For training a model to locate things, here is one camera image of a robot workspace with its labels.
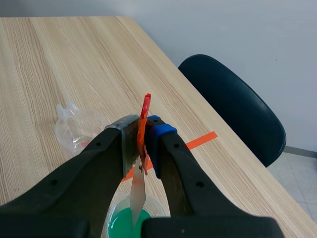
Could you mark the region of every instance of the plastic cup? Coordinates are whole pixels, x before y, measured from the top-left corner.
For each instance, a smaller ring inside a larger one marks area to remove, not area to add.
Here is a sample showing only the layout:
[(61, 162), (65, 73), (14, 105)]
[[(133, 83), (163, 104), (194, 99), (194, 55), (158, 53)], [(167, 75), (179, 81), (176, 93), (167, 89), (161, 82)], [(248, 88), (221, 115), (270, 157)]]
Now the plastic cup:
[(78, 155), (109, 124), (101, 113), (79, 110), (71, 101), (67, 101), (66, 109), (57, 104), (56, 110), (55, 136), (68, 158)]
[[(105, 232), (106, 238), (109, 237), (109, 227), (113, 223), (115, 216), (122, 210), (130, 207), (130, 195), (126, 192), (116, 192), (111, 201), (105, 222)], [(143, 206), (143, 210), (145, 210), (151, 217), (166, 217), (166, 212), (163, 209), (160, 202), (146, 194), (146, 201)]]

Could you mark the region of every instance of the wall baseboard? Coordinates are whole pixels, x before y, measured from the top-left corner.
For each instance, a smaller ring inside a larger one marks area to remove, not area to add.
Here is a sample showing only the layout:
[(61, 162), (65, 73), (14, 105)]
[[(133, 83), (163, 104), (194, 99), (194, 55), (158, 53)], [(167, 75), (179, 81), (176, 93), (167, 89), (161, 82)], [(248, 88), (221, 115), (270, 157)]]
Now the wall baseboard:
[(312, 158), (317, 159), (317, 152), (310, 151), (310, 150), (299, 149), (299, 148), (295, 148), (295, 147), (291, 147), (291, 146), (285, 146), (285, 149), (284, 149), (283, 152), (294, 154), (294, 155), (312, 157)]

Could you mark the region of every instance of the chair backrest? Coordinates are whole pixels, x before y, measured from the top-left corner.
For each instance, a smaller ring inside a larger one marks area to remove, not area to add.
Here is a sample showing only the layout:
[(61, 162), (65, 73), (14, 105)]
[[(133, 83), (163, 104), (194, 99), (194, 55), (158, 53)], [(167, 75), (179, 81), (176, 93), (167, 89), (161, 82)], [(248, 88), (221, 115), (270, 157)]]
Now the chair backrest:
[(205, 55), (187, 58), (178, 69), (266, 167), (280, 156), (286, 143), (285, 130), (241, 78)]

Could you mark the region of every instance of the table surface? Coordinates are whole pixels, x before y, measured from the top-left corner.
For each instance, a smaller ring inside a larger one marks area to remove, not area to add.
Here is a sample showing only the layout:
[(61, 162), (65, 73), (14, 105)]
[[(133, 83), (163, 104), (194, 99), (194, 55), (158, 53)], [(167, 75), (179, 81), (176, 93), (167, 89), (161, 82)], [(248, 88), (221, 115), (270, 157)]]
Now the table surface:
[[(185, 142), (218, 137), (192, 150), (213, 182), (238, 207), (272, 216), (286, 237), (313, 237), (317, 226), (247, 146), (128, 17), (0, 18), (0, 204), (21, 195), (67, 159), (54, 135), (56, 104), (71, 99), (115, 121), (150, 114)], [(131, 180), (119, 190), (129, 191)], [(168, 211), (153, 170), (146, 191)]]

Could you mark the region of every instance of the tiled floor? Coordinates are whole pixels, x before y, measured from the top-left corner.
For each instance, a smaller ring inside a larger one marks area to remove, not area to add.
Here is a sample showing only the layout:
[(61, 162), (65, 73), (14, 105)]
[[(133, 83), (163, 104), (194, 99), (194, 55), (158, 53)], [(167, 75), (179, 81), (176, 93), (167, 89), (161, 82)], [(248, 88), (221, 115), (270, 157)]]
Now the tiled floor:
[(317, 159), (282, 153), (268, 170), (317, 223)]

